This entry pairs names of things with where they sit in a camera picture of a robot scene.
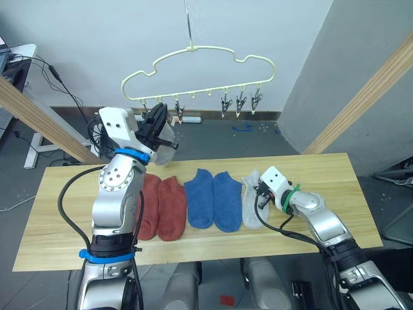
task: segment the gray floor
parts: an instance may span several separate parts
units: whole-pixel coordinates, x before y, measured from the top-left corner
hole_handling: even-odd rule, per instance
[[[81,128],[81,123],[76,119],[68,118],[68,121]],[[201,125],[177,125],[174,130],[179,138],[180,147],[175,160],[296,154],[278,134],[274,123],[249,123],[252,124],[252,132],[234,129],[235,127],[243,130],[243,121],[205,121]],[[19,121],[14,121],[9,129],[18,130],[22,137],[32,137],[33,131]],[[10,130],[0,141],[0,209],[35,195],[45,167],[63,155],[58,151],[50,158],[40,156],[35,169],[24,169],[27,148],[28,145],[23,140],[16,139]],[[379,229],[412,203],[410,189],[391,186],[372,178],[359,180]],[[12,211],[0,212],[0,310],[66,309],[66,306],[67,309],[73,309],[79,271],[11,272],[31,207],[32,201]],[[394,242],[386,242],[385,245],[401,247]],[[317,306],[321,309],[330,309],[318,254],[274,256],[270,259],[288,289],[291,280],[312,281],[316,288],[314,294]],[[165,289],[175,266],[148,265],[139,268],[147,309],[157,308],[159,294]],[[220,295],[233,296],[237,308],[253,307],[250,294],[243,287],[238,260],[203,262],[203,284],[199,288],[200,310],[229,308],[219,304]]]

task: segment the hanger hook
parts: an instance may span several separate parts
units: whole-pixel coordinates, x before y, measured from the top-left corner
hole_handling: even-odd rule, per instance
[[[189,46],[193,47],[194,44],[192,43],[191,24],[189,21],[188,0],[185,0],[185,11],[186,11],[186,22],[188,23]]]

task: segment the black cable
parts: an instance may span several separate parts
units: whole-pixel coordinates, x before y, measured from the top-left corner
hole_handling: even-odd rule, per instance
[[[48,66],[49,71],[52,73],[53,77],[60,83],[62,84],[63,88],[66,90],[66,93],[73,99],[73,101],[75,102],[75,104],[77,105],[77,108],[79,109],[83,119],[85,120],[86,124],[88,123],[88,120],[85,116],[85,113],[83,113],[83,109],[80,106],[79,102],[76,100],[75,96],[67,89],[66,85],[63,83],[63,80],[60,78],[60,75],[57,73],[56,69],[47,61],[45,61],[42,57],[29,57],[29,56],[24,56],[21,54],[14,54],[14,56],[19,56],[19,57],[25,57],[25,58],[29,58],[29,59],[33,59],[33,60],[37,60],[42,62],[43,64],[46,64]]]
[[[287,219],[279,226],[279,228],[280,228],[281,230],[283,230],[284,226],[285,226],[290,220],[292,220],[293,217],[294,217],[294,214],[291,214],[290,217],[287,218]]]
[[[100,166],[100,167],[94,167],[91,169],[87,169],[85,171],[82,171],[78,174],[76,174],[73,178],[71,178],[66,184],[65,186],[62,188],[59,197],[57,199],[57,208],[59,210],[59,213],[61,215],[61,217],[65,220],[65,222],[67,224],[69,224],[69,226],[71,226],[71,228],[73,228],[78,234],[80,234],[80,237],[82,237],[83,241],[85,241],[86,244],[86,249],[88,252],[90,252],[90,241],[88,236],[80,229],[79,226],[77,226],[66,214],[65,210],[63,209],[63,197],[65,197],[65,193],[68,190],[69,186],[71,186],[71,184],[73,184],[73,182],[75,182],[77,179],[79,179],[81,176],[84,176],[85,174],[88,174],[90,172],[94,172],[97,170],[102,169],[104,166]]]
[[[95,126],[99,126],[100,132],[94,130]],[[101,119],[98,115],[95,115],[88,123],[87,133],[90,143],[94,146],[95,150],[100,155],[106,156],[109,159],[114,157],[114,151],[117,147],[116,144],[109,138],[105,126],[101,124]]]
[[[83,280],[83,276],[85,275],[85,266],[86,266],[86,262],[87,259],[85,258],[83,260],[83,264],[82,264],[82,269],[80,271],[80,276],[79,276],[79,280],[77,281],[77,287],[76,287],[76,301],[74,302],[74,306],[73,309],[77,310],[77,303],[79,302],[79,294],[80,294],[80,287],[82,285],[82,280]]]
[[[70,288],[70,276],[72,275],[72,271],[69,270],[69,277],[67,279],[67,291],[66,291],[66,302],[65,302],[65,310],[67,310],[67,303],[69,301],[69,288]]]
[[[136,283],[136,291],[137,291],[137,303],[139,305],[139,310],[143,310],[143,295],[142,295],[142,287],[141,281],[139,280],[139,275],[137,273],[136,262],[134,259],[130,260],[132,264],[132,270],[134,271],[134,278]]]
[[[256,195],[256,199],[254,202],[254,210],[255,210],[255,214],[258,218],[258,220],[267,228],[273,230],[273,231],[277,231],[279,233],[281,233],[283,236],[289,237],[289,238],[293,238],[293,239],[297,239],[303,242],[307,242],[310,243],[312,245],[315,245],[320,253],[323,256],[331,256],[331,253],[328,251],[327,248],[323,247],[321,244],[319,244],[318,242],[316,242],[314,239],[304,235],[304,234],[300,234],[299,232],[294,232],[294,231],[286,231],[284,230],[284,226],[294,217],[293,214],[290,215],[290,217],[288,219],[286,219],[279,228],[274,227],[269,225],[267,222],[265,222],[262,217],[259,215],[258,213],[258,197],[259,195]],[[330,282],[330,278],[329,278],[329,273],[328,273],[328,267],[327,265],[324,263],[324,267],[325,267],[325,276],[326,276],[326,281],[327,281],[327,291],[328,291],[328,299],[330,300],[330,303],[332,304],[333,310],[336,310],[337,308],[339,310],[343,310],[343,305],[341,303],[341,297],[340,297],[340,291],[339,291],[339,272],[338,272],[338,268],[337,268],[337,264],[334,263],[334,275],[336,277],[336,301],[334,301],[333,297],[332,297],[332,288],[331,288],[331,282]]]
[[[143,209],[145,207],[145,199],[143,197],[142,191],[139,191],[139,195],[141,197],[141,209],[139,210],[139,218],[137,219],[136,229],[135,229],[134,237],[132,239],[132,246],[131,246],[132,251],[135,251],[135,244],[137,243],[137,235],[139,234],[139,230],[141,228],[141,223],[142,223],[142,218],[143,218]],[[137,267],[136,267],[135,259],[134,258],[131,259],[130,262],[132,264],[132,270],[134,272],[139,310],[143,310],[142,287],[141,287],[141,281],[139,280],[139,275],[137,273]]]

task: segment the wooden tabletop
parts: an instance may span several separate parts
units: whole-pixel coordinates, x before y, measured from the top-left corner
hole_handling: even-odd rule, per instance
[[[234,158],[223,160],[173,161],[165,166],[150,164],[148,172],[161,179],[177,176],[183,184],[191,180],[197,168],[213,175],[228,171],[236,180],[254,169],[264,172],[276,166],[293,184],[300,183],[302,191],[317,192],[354,235],[362,248],[382,246],[376,225],[346,154]],[[80,269],[77,257],[85,245],[57,211],[57,197],[63,185],[75,174],[93,166],[50,167],[45,170],[39,192],[21,241],[14,271],[45,271]],[[91,236],[92,205],[97,195],[98,171],[78,179],[66,193],[65,211],[82,230]],[[279,226],[286,215],[273,205],[268,222]],[[294,218],[287,229],[309,235],[304,221]],[[265,227],[253,230],[241,226],[237,232],[220,231],[215,225],[195,229],[186,224],[181,239],[163,242],[157,236],[139,242],[143,248],[136,261],[139,265],[216,260],[278,254],[316,252],[313,245],[293,240]]]

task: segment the blue object on floor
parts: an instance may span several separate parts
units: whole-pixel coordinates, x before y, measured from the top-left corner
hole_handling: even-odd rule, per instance
[[[184,183],[188,201],[188,222],[205,229],[214,222],[214,179],[211,172],[198,169],[192,181]]]
[[[240,131],[240,132],[252,132],[252,125],[249,123],[249,122],[247,122],[247,121],[245,121],[244,122],[244,129],[238,129],[237,127],[235,127],[235,126],[232,126],[232,130],[234,130],[234,131]]]
[[[231,178],[228,171],[214,178],[215,225],[226,233],[237,231],[242,222],[242,184]]]

